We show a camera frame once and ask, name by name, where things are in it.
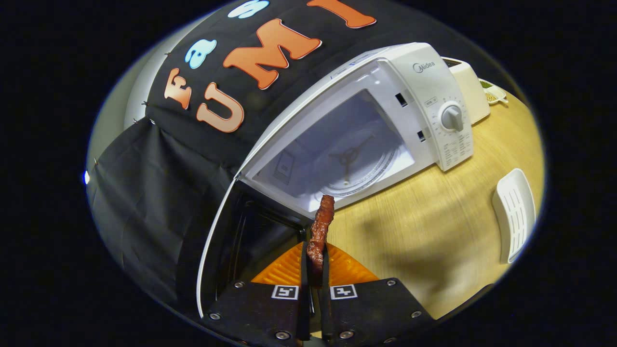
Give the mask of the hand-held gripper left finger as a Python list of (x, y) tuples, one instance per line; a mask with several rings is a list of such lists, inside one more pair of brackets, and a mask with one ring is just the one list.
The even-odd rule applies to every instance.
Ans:
[(306, 242), (300, 244), (300, 284), (229, 284), (205, 311), (205, 326), (240, 344), (301, 344), (310, 340), (311, 299)]

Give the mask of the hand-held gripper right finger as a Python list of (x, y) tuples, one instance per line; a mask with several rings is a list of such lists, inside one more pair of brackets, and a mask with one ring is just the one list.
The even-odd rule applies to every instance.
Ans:
[(436, 320), (398, 278), (331, 285), (324, 251), (322, 338), (327, 345), (402, 345), (434, 327)]

